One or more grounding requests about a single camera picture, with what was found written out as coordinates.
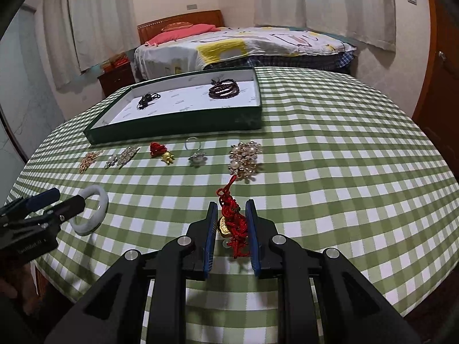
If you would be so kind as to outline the person's left hand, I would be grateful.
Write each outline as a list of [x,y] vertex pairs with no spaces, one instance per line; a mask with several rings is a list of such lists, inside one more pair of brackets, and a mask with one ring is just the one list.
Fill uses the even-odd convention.
[[18,299],[26,314],[32,314],[38,308],[40,299],[29,263],[1,272],[1,297]]

